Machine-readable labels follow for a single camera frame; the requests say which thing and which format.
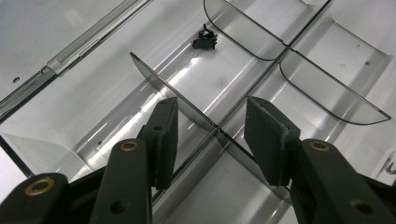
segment white surface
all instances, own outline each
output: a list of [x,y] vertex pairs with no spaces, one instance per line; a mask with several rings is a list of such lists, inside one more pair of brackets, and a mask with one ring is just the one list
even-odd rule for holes
[[[128,98],[129,93],[144,81],[140,75],[134,73],[134,65],[128,55],[129,50],[133,50],[149,65],[155,67],[160,75],[166,77],[174,87],[205,111],[209,117],[220,120],[234,100],[238,99],[239,94],[246,90],[246,85],[251,84],[267,64],[251,58],[221,34],[219,34],[219,44],[215,52],[189,49],[191,39],[197,31],[202,29],[202,23],[207,22],[203,11],[199,11],[201,4],[201,1],[191,1],[191,4],[187,1],[183,4],[177,4],[177,1],[154,1],[82,63],[64,77],[54,81],[5,122],[0,128],[1,132],[4,135],[8,134],[8,138],[16,142],[15,146],[18,142],[20,146],[17,149],[19,150],[31,145],[29,139],[35,137],[40,140],[36,141],[37,152],[40,150],[42,154],[53,156],[56,160],[63,162],[65,159],[59,153],[50,155],[41,150],[40,144],[42,143],[47,144],[50,149],[54,148],[46,142],[49,141],[49,135],[53,137],[50,141],[67,147],[73,153],[81,152],[82,148],[86,146],[95,152],[101,147],[97,145],[98,142],[108,135],[107,131],[100,133],[101,130],[108,127],[105,125],[106,119],[113,114],[113,109],[119,106],[123,99]],[[81,17],[76,16],[73,11],[68,11],[66,18],[71,26],[79,26],[83,22]],[[159,44],[163,42],[167,44],[165,47]],[[394,76],[391,75],[394,69],[390,70],[390,67],[369,90],[367,97],[386,112],[395,115],[396,107],[393,99],[396,91],[394,90]],[[276,106],[281,107],[281,110],[284,110],[285,114],[302,128],[302,138],[314,136],[335,142],[339,148],[343,148],[344,155],[358,172],[370,174],[373,167],[378,164],[378,160],[384,155],[384,150],[396,146],[394,122],[367,127],[346,126],[310,102],[309,99],[304,98],[292,86],[287,85],[282,78],[280,74],[273,73],[273,76],[268,78],[255,94],[267,98],[273,101]],[[239,80],[245,81],[243,85],[235,84]],[[148,95],[145,103],[154,103],[155,101],[150,100],[154,96],[158,95]],[[144,123],[139,117],[142,115],[140,110],[147,111],[147,109],[138,108],[135,116],[131,115],[132,118],[128,118],[129,121],[139,120]],[[243,120],[242,112],[237,115],[241,118],[235,116],[238,119],[236,122]],[[237,132],[241,131],[243,126],[242,124],[241,126],[234,125],[233,128]],[[194,137],[187,140],[196,140],[196,136],[201,137],[202,135],[194,135],[192,132],[189,136]],[[84,141],[92,142],[96,144],[96,147],[84,145],[86,144]],[[16,166],[7,155],[4,158],[2,156],[0,160],[2,169],[0,186],[1,193],[6,192],[7,194],[7,189],[11,190],[21,182],[18,176],[24,176],[16,175],[15,170],[9,171],[11,167],[15,168]],[[37,163],[42,160],[43,158],[37,157]],[[52,172],[59,167],[56,165],[59,164],[50,168]],[[233,187],[230,185],[224,188],[231,189]],[[194,191],[189,197],[194,198],[198,195],[197,191]],[[294,222],[291,209],[282,220],[284,223]]]
[[396,1],[336,0],[332,4],[332,16],[374,47],[396,54]]
[[14,161],[0,148],[0,202],[25,179]]
[[297,217],[296,214],[294,213],[294,208],[290,206],[288,208],[288,211],[286,211],[285,215],[280,219],[278,224],[297,224]]
[[0,101],[120,2],[0,1]]
[[224,152],[164,223],[277,223],[288,207]]
[[[194,50],[192,38],[204,22],[202,2],[153,2],[6,120],[0,133],[36,174],[59,172],[71,180],[80,169],[105,165],[109,138],[126,124],[128,137],[136,137],[163,97],[137,71],[130,51],[218,122],[269,63],[221,34],[217,50]],[[206,132],[179,117],[182,163]]]

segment black plastic part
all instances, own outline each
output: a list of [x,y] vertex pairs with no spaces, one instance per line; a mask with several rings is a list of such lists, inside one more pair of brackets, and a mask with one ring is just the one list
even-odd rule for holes
[[382,200],[382,203],[388,207],[389,211],[396,216],[396,181],[392,186],[389,186],[365,175],[361,177],[375,192],[376,196]]
[[96,170],[69,185],[72,199],[69,207],[71,223],[86,224],[90,221],[105,169],[106,167]]
[[42,174],[20,183],[0,206],[0,222],[68,223],[67,179],[61,174]]
[[178,141],[177,98],[160,101],[143,130],[153,172],[151,186],[168,189],[172,183]]
[[136,137],[136,138],[143,139],[143,134],[144,134],[144,131],[145,131],[145,127],[146,127],[146,125],[143,125],[143,126],[142,126],[142,128],[140,129],[140,131],[139,131],[139,133],[137,134],[137,137]]
[[300,129],[271,102],[247,98],[245,140],[270,185],[289,184],[288,157],[300,143],[299,137]]
[[194,39],[192,42],[192,47],[194,49],[215,49],[218,43],[218,36],[209,29],[206,28],[204,24],[204,30],[198,33],[198,38]]
[[146,144],[126,139],[111,150],[90,223],[150,223]]
[[300,223],[396,223],[388,208],[332,144],[304,140],[294,159],[301,164],[308,182],[308,188],[301,189],[295,187],[298,179],[293,177],[291,199]]

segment screw hole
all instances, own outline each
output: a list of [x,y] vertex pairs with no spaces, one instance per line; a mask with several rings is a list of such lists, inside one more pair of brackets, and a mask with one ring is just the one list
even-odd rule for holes
[[129,142],[122,144],[120,146],[120,149],[128,152],[128,151],[132,151],[138,147],[139,147],[139,144],[137,144],[135,141],[129,141]]
[[49,191],[55,184],[55,181],[50,177],[39,179],[30,184],[25,189],[25,194],[29,196],[36,196]]
[[350,201],[350,205],[360,211],[363,214],[371,215],[374,212],[374,209],[370,204],[362,201],[362,200],[352,200]]
[[134,143],[126,143],[126,144],[124,144],[124,147],[128,147],[128,148],[134,147],[134,146],[135,146]]
[[118,202],[111,204],[110,211],[113,214],[121,214],[121,213],[125,212],[128,209],[128,207],[129,207],[128,202],[118,201]]
[[321,142],[311,142],[309,144],[313,149],[318,150],[318,151],[327,151],[329,150],[329,146],[327,146],[325,143]]

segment transparent bin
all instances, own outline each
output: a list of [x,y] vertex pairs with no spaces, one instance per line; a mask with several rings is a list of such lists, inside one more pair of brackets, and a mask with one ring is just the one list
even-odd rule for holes
[[[89,30],[94,35],[45,61],[56,78],[3,120],[0,135],[33,173],[58,172],[72,182],[105,166],[112,146],[136,137],[156,103],[177,96],[184,107],[175,179],[154,195],[154,223],[277,223],[290,209],[288,190],[268,186],[243,138],[245,101],[253,95],[288,116],[301,139],[334,143],[358,172],[389,184],[395,178],[383,167],[396,160],[389,120],[396,62],[350,18],[335,17],[343,7],[331,3],[124,1],[104,17],[111,22]],[[203,24],[218,35],[215,50],[191,46]],[[302,64],[308,77],[297,76]],[[318,85],[310,83],[313,74],[341,87],[338,98],[316,99],[318,90],[302,88]],[[338,106],[361,111],[344,102],[344,91],[376,121],[334,113]]]
[[121,2],[2,1],[0,101]]

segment small black object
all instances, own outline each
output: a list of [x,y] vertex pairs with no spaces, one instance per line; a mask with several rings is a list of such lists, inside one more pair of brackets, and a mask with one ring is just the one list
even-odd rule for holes
[[194,49],[215,49],[217,43],[218,36],[213,31],[207,29],[204,24],[204,30],[198,33],[198,38],[194,39],[192,47]]

